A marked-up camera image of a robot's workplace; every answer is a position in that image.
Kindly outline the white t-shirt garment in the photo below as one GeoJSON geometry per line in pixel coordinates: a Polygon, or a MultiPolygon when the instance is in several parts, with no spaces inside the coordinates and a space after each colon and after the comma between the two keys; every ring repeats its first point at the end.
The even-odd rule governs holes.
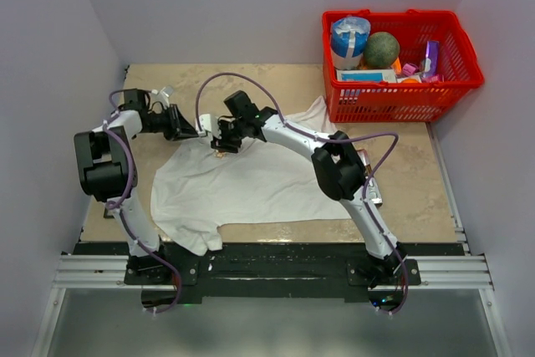
{"type": "Polygon", "coordinates": [[[222,248],[218,228],[346,219],[318,187],[313,166],[280,145],[246,139],[218,157],[206,138],[184,140],[155,173],[150,213],[172,241],[202,256],[222,248]]]}

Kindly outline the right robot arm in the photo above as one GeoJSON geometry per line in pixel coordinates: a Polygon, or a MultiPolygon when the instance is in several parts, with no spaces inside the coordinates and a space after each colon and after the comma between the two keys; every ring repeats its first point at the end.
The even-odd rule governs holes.
{"type": "Polygon", "coordinates": [[[366,170],[349,137],[342,131],[329,135],[307,129],[270,107],[260,110],[241,90],[227,97],[224,104],[228,117],[204,114],[197,118],[200,128],[211,137],[212,149],[237,153],[242,140],[250,138],[280,145],[310,161],[320,190],[340,203],[362,235],[374,260],[374,278],[383,284],[393,283],[402,274],[405,252],[367,196],[366,170]]]}

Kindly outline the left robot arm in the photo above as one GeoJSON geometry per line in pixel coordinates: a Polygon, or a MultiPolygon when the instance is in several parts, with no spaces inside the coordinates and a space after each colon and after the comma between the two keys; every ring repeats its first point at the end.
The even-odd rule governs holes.
{"type": "Polygon", "coordinates": [[[196,138],[196,129],[171,103],[174,89],[121,89],[109,96],[113,111],[103,124],[74,136],[80,185],[122,226],[132,257],[161,249],[137,194],[138,173],[130,141],[139,134],[162,134],[168,141],[196,138]]]}

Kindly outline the red plastic basket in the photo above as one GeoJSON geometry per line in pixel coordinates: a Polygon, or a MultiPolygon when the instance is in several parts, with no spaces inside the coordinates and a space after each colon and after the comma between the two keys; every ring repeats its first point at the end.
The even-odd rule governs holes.
{"type": "Polygon", "coordinates": [[[436,121],[484,84],[476,51],[454,12],[335,10],[324,12],[322,25],[325,101],[334,123],[436,121]],[[400,43],[399,58],[403,64],[420,63],[427,42],[438,42],[437,73],[441,80],[399,84],[338,80],[330,52],[330,29],[347,16],[366,18],[373,33],[391,33],[400,43]]]}

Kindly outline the blue white carton box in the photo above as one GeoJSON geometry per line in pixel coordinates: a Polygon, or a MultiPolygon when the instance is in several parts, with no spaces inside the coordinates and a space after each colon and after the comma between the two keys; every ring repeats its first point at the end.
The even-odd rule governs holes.
{"type": "Polygon", "coordinates": [[[397,83],[393,69],[338,70],[337,80],[342,82],[397,83]]]}

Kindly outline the blue white wrapped roll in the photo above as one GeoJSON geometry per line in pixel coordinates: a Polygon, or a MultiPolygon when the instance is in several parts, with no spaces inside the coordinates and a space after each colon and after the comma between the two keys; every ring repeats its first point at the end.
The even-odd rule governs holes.
{"type": "Polygon", "coordinates": [[[336,69],[351,70],[358,67],[370,31],[371,24],[366,18],[347,16],[332,24],[330,48],[336,69]]]}

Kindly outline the green round melon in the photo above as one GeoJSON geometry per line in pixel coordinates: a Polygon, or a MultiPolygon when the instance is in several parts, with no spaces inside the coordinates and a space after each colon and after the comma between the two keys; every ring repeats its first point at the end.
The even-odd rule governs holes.
{"type": "Polygon", "coordinates": [[[400,44],[394,35],[377,32],[369,36],[363,56],[370,69],[387,69],[399,57],[400,44]]]}

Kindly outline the orange fruit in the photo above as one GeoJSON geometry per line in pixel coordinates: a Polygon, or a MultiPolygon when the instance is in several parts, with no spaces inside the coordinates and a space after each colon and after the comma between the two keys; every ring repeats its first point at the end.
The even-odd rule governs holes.
{"type": "Polygon", "coordinates": [[[418,75],[412,75],[410,77],[403,78],[401,80],[402,84],[420,84],[421,79],[418,75]]]}

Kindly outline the pink small container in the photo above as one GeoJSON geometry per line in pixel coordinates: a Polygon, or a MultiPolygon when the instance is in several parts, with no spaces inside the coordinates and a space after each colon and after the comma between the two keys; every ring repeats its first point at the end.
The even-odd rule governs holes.
{"type": "Polygon", "coordinates": [[[413,63],[404,64],[401,70],[401,73],[406,77],[415,75],[419,72],[420,72],[419,66],[413,63]]]}

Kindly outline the purple snack packet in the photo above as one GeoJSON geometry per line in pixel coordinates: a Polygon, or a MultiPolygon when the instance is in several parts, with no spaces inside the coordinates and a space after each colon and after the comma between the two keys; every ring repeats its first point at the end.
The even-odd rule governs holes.
{"type": "Polygon", "coordinates": [[[440,53],[440,43],[430,40],[425,45],[425,52],[420,63],[420,75],[422,79],[428,79],[436,75],[440,53]]]}

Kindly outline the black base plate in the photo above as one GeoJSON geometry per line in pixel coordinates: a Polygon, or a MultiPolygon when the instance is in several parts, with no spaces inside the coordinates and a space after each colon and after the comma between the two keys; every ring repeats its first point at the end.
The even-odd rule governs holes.
{"type": "Polygon", "coordinates": [[[159,259],[130,257],[124,282],[144,307],[206,298],[340,298],[394,307],[421,283],[416,260],[376,262],[358,243],[230,243],[197,256],[167,243],[159,259]]]}

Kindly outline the aluminium rail frame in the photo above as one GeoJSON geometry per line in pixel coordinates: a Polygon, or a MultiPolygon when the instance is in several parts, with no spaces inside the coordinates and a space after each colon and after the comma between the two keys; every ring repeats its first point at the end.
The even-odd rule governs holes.
{"type": "Polygon", "coordinates": [[[216,278],[203,259],[200,303],[163,314],[142,308],[143,286],[124,281],[126,257],[110,242],[64,255],[41,323],[36,356],[508,356],[512,350],[483,256],[452,243],[418,243],[421,282],[389,315],[342,299],[346,276],[216,278]]]}

